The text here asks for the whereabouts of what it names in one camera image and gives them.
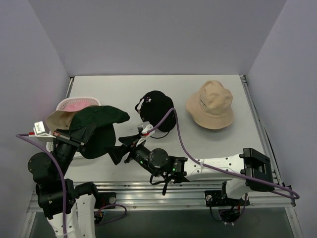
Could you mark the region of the dark green cap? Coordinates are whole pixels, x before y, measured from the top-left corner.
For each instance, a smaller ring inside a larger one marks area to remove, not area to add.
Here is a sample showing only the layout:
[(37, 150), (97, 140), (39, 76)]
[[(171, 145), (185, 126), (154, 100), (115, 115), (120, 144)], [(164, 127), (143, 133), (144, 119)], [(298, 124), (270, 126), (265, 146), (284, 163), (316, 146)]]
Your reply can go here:
[(96, 128), (86, 143), (86, 148), (81, 155), (86, 159), (95, 159), (113, 148), (116, 136), (113, 125), (130, 120), (127, 112), (113, 106), (86, 107), (75, 114), (69, 129), (74, 130), (95, 124)]

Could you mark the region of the black baseball cap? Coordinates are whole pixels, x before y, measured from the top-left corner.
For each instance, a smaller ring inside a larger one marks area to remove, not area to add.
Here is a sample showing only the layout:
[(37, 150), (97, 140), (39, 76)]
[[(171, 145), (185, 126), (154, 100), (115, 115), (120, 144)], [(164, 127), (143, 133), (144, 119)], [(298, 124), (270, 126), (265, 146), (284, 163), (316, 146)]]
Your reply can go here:
[(173, 107), (174, 103), (170, 97), (161, 91), (154, 90), (146, 93), (134, 109), (143, 122), (148, 121), (156, 126)]

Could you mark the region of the beige bucket hat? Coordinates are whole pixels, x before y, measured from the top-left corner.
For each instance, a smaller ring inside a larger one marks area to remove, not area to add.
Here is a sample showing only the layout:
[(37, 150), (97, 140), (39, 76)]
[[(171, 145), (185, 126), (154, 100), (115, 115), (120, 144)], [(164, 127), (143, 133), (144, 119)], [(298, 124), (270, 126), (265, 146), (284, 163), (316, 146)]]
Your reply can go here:
[(233, 96), (216, 80), (205, 82), (186, 102), (186, 111), (199, 126), (218, 130), (234, 121)]

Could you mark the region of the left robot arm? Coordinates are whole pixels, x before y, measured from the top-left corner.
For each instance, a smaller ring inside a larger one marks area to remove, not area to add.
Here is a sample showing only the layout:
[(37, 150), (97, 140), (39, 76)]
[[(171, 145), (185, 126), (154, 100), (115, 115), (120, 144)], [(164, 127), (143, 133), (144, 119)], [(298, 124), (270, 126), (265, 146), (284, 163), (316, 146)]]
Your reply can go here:
[(93, 182), (75, 186), (65, 174), (76, 152), (83, 151), (96, 124), (53, 133), (54, 149), (32, 156), (28, 170), (36, 184), (38, 205), (57, 238), (94, 238), (94, 207), (100, 195)]

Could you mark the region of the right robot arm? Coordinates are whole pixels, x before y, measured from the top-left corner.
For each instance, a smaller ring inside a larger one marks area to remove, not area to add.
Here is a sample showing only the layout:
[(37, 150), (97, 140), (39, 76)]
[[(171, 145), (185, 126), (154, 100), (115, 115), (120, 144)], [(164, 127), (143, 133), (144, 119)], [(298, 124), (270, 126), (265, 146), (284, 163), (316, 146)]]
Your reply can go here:
[(227, 205), (250, 191), (274, 191), (270, 158), (253, 148), (244, 148), (241, 154), (233, 156), (192, 160), (171, 156), (161, 148), (149, 150), (140, 135), (121, 137), (119, 142), (120, 146), (107, 148), (115, 165), (126, 156), (125, 163), (135, 161), (152, 177), (162, 178), (164, 184), (219, 180), (220, 199)]

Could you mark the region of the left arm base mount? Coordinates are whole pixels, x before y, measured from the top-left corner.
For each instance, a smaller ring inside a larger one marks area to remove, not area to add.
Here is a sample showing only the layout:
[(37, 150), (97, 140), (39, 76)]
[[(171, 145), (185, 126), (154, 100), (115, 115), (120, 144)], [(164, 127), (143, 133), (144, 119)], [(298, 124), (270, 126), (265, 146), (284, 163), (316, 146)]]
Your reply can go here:
[(95, 210), (98, 210), (102, 207), (108, 206), (107, 208), (103, 209), (99, 212), (98, 215), (95, 216), (95, 225), (99, 224), (103, 219), (106, 210), (114, 209), (115, 206), (113, 204), (116, 203), (116, 193), (115, 192), (100, 192), (95, 202)]

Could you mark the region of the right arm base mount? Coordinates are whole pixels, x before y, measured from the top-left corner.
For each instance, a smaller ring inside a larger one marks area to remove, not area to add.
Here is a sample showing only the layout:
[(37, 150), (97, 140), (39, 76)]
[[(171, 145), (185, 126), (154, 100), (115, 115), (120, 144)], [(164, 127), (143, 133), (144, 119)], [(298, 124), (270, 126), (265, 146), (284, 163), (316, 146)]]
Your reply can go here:
[(227, 182), (223, 182), (221, 190), (206, 190), (205, 201), (214, 221), (234, 226), (240, 220), (246, 207), (250, 205), (250, 201), (247, 194), (240, 199), (229, 198), (226, 185)]

